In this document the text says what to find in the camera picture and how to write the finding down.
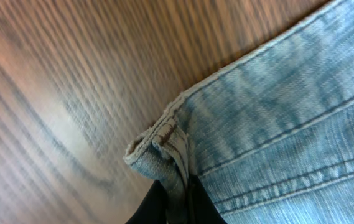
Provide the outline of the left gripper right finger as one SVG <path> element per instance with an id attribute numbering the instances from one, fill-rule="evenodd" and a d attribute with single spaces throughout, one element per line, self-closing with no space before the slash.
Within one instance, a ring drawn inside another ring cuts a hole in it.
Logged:
<path id="1" fill-rule="evenodd" d="M 189 224 L 226 224 L 196 175 L 189 177 L 187 209 Z"/>

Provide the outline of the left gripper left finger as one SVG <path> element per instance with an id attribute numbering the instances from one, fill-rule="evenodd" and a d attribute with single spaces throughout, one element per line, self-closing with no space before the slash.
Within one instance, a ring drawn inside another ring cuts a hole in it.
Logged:
<path id="1" fill-rule="evenodd" d="M 155 180 L 142 203 L 126 224 L 166 224 L 167 194 Z"/>

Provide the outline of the light blue denim shorts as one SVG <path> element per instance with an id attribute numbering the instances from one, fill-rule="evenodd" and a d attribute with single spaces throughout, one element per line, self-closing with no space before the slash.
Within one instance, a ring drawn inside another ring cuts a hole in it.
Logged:
<path id="1" fill-rule="evenodd" d="M 354 223 L 354 1 L 332 1 L 171 102 L 130 143 L 167 223 L 196 175 L 226 223 Z"/>

